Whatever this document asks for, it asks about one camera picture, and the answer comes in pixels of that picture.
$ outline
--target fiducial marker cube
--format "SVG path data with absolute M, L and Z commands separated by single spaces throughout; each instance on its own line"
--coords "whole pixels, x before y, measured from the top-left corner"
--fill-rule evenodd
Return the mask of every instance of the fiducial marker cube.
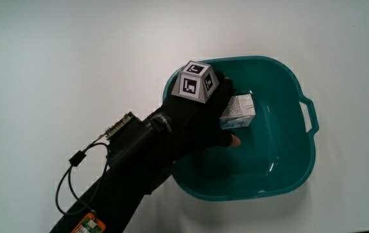
M 206 103 L 219 81 L 209 64 L 190 61 L 180 71 L 172 95 Z

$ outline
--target cable connector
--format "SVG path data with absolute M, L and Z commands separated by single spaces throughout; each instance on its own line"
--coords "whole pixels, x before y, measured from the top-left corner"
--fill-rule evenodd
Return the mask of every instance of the cable connector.
M 74 156 L 72 156 L 69 159 L 69 162 L 71 163 L 72 166 L 78 166 L 81 161 L 85 158 L 85 156 L 87 156 L 84 152 L 82 151 L 78 151 L 75 153 Z
M 107 135 L 107 139 L 110 139 L 114 134 L 120 131 L 120 129 L 123 126 L 125 126 L 128 122 L 130 122 L 134 118 L 135 118 L 135 115 L 132 112 L 129 112 L 125 114 L 124 117 L 121 120 L 119 120 L 117 123 L 107 128 L 106 132 L 104 133 L 105 135 Z

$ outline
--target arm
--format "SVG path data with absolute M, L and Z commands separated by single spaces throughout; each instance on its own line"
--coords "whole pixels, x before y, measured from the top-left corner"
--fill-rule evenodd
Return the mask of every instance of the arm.
M 126 128 L 125 137 L 110 139 L 111 169 L 101 178 L 100 190 L 89 203 L 107 225 L 106 232 L 124 230 L 143 196 L 161 184 L 153 187 L 154 180 L 173 161 L 211 146 L 240 144 L 236 136 L 219 126 L 219 118 L 233 94 L 233 85 L 232 81 L 224 80 L 221 72 L 216 76 L 221 84 L 206 104 L 170 95 L 142 124 Z M 97 182 L 82 200 L 90 200 Z M 81 207 L 76 202 L 69 211 Z M 77 216 L 63 216 L 51 232 L 70 232 L 86 213 L 87 210 Z

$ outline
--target finger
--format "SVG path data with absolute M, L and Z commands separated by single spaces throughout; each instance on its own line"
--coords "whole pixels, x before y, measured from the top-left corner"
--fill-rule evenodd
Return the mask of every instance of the finger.
M 223 74 L 222 71 L 216 71 L 215 75 L 216 75 L 216 78 L 218 79 L 219 83 L 222 83 L 223 80 L 225 79 L 225 75 Z
M 229 133 L 228 131 L 225 130 L 219 130 L 217 132 L 214 133 L 213 135 L 213 145 L 214 146 L 231 146 L 232 143 L 234 142 L 234 135 Z
M 213 110 L 216 115 L 221 116 L 228 106 L 229 100 L 234 93 L 231 79 L 224 79 L 206 103 L 207 108 Z
M 238 147 L 238 146 L 241 146 L 241 145 L 242 145 L 241 139 L 239 139 L 235 135 L 232 135 L 232 142 L 230 143 L 230 146 Z

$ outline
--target basin handle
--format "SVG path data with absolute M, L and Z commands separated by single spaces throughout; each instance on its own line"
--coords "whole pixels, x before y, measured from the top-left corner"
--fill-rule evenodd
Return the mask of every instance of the basin handle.
M 307 106 L 309 120 L 311 121 L 311 129 L 307 132 L 307 135 L 313 137 L 320 129 L 319 122 L 317 121 L 317 114 L 315 113 L 314 103 L 305 96 L 300 96 L 300 102 Z

